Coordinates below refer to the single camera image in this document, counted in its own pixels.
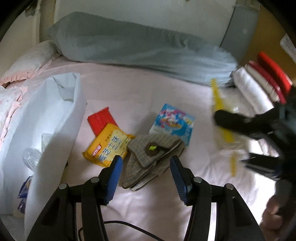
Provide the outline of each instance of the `yellow comb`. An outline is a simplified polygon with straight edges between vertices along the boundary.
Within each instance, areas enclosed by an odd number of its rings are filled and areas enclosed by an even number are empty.
[[[211,86],[211,89],[213,92],[215,111],[225,109],[223,100],[222,100],[220,93],[219,93],[219,88],[217,86],[216,79],[211,80],[210,86]],[[227,143],[234,142],[234,137],[233,137],[233,134],[231,133],[231,131],[221,128],[221,127],[220,127],[220,130],[222,131],[222,136]],[[237,153],[235,151],[232,152],[232,154],[230,156],[230,171],[231,171],[231,176],[235,177],[236,172],[237,172]]]
[[[219,93],[219,88],[217,86],[216,79],[211,79],[210,86],[211,86],[212,91],[213,91],[213,97],[214,97],[214,103],[215,103],[215,111],[225,109],[223,100],[222,100],[222,98],[220,96],[220,93]],[[233,138],[233,135],[232,135],[231,131],[226,130],[224,128],[220,128],[220,129],[222,131],[223,138],[227,143],[234,142],[234,138]]]

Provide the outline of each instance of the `white wall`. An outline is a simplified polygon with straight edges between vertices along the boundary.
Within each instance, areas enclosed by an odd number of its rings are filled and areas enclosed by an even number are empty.
[[[0,77],[28,49],[39,43],[39,13],[25,16],[23,12],[13,22],[0,42]]]
[[[56,19],[81,11],[194,34],[220,45],[236,0],[57,0]]]

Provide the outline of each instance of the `mattress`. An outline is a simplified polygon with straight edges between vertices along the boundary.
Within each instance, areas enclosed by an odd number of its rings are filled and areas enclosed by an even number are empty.
[[[102,170],[102,167],[82,156],[82,152],[95,138],[87,122],[89,115],[109,106],[112,116],[124,132],[146,134],[163,105],[169,103],[196,118],[190,144],[180,157],[183,166],[210,184],[223,186],[232,183],[248,204],[256,221],[261,221],[266,203],[274,194],[274,182],[246,170],[241,164],[238,165],[237,175],[231,177],[229,157],[219,152],[214,141],[212,93],[209,87],[147,70],[71,62],[64,57],[55,60],[36,81],[67,72],[80,73],[87,107],[61,183],[70,186],[83,184]],[[239,103],[240,112],[250,111],[250,106],[237,89],[227,91]],[[126,221],[164,240],[184,239],[190,212],[191,207],[186,207],[180,200],[169,170],[136,192],[123,189],[120,179],[114,199],[108,206],[102,207],[105,221]],[[212,204],[209,240],[215,237],[215,220],[215,204]],[[77,222],[78,228],[81,227],[79,205]],[[107,224],[106,230],[110,241],[152,240],[120,224]]]

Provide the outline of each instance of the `blurred hand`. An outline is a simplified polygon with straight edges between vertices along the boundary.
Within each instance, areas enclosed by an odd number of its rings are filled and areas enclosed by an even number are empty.
[[[282,226],[283,218],[276,213],[279,210],[279,204],[272,196],[266,205],[266,209],[262,215],[262,223],[260,228],[266,241],[276,241],[279,237],[279,229]]]

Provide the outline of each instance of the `yellow snack package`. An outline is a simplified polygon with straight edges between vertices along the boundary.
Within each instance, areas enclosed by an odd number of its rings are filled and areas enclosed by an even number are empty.
[[[126,156],[127,146],[132,138],[133,135],[128,135],[119,127],[109,123],[83,152],[83,156],[101,167],[108,167],[116,155],[122,158]]]

